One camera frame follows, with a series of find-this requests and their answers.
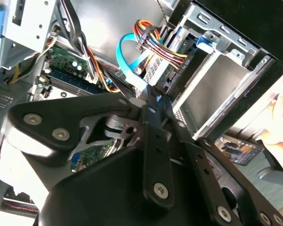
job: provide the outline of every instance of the red wire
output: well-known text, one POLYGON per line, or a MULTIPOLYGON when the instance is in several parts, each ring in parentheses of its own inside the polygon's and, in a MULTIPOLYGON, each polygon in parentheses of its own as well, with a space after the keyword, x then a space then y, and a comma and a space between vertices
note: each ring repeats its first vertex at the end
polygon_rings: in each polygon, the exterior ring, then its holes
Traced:
POLYGON ((20 210, 27 210, 27 211, 31 211, 31 212, 39 212, 38 210, 32 210, 32 209, 27 209, 27 208, 23 208, 23 207, 18 207, 18 206, 13 206, 12 204, 8 203, 8 202, 4 202, 6 205, 15 208, 15 209, 20 209, 20 210))

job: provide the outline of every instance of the metal plate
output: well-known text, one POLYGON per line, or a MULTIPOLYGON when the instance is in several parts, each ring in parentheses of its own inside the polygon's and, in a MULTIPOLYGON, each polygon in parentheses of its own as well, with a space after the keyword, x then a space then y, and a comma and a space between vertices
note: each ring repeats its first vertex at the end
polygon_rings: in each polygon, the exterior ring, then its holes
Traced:
POLYGON ((21 25, 13 23, 17 0, 4 0, 6 7, 3 35, 36 52, 42 52, 47 40, 56 0, 25 0, 21 25))
POLYGON ((226 56, 220 55, 186 99, 198 127, 201 127, 217 108, 239 86, 248 71, 226 56))
MULTIPOLYGON (((136 20, 147 19, 159 25, 163 18, 155 0, 73 0, 72 3, 88 46, 113 60, 117 43, 124 34, 133 32, 136 20)), ((139 54, 135 45, 134 42, 123 45, 123 54, 129 62, 139 54)))
POLYGON ((21 81, 15 83, 13 86, 7 86, 4 84, 3 79, 4 76, 0 74, 0 120, 8 108, 11 107, 30 88, 30 85, 21 81))

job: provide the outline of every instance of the power supply cable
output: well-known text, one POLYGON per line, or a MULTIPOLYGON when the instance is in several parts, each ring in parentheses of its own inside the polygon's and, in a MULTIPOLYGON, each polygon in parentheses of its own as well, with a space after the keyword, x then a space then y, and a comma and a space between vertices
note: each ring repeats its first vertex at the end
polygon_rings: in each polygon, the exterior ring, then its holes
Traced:
POLYGON ((162 15, 164 16, 164 19, 165 19, 165 22, 166 22, 166 30, 168 31, 168 20, 167 20, 167 18, 166 18, 166 13, 165 13, 165 11, 164 11, 164 8, 162 8, 162 5, 161 5, 161 3, 160 3, 160 0, 156 0, 156 1, 157 1, 158 5, 159 5, 159 7, 160 7, 160 10, 161 10, 161 12, 162 12, 162 15))

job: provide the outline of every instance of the finger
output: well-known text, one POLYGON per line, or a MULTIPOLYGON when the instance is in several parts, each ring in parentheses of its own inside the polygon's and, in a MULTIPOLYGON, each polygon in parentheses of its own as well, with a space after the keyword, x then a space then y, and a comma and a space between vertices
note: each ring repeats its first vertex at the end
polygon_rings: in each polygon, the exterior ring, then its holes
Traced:
POLYGON ((263 141, 264 145, 276 145, 279 143, 279 140, 268 131, 263 131, 260 139, 263 141))
POLYGON ((273 114, 274 114, 274 108, 276 104, 276 100, 272 100, 272 102, 267 106, 266 110, 261 114, 261 123, 262 123, 262 128, 267 129, 268 131, 271 130, 273 126, 273 114))
POLYGON ((277 102, 274 107, 273 119, 275 123, 283 122, 283 92, 279 94, 277 102))

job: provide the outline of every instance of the capacitor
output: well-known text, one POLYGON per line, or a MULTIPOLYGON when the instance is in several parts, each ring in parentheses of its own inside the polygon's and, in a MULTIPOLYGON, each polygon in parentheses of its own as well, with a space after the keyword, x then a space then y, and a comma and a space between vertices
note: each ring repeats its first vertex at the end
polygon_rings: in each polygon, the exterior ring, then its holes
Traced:
POLYGON ((73 61, 73 62, 72 62, 72 66, 73 66, 73 67, 77 67, 77 66, 78 66, 77 61, 73 61))
POLYGON ((78 71, 81 71, 83 69, 82 65, 78 65, 76 68, 78 71))

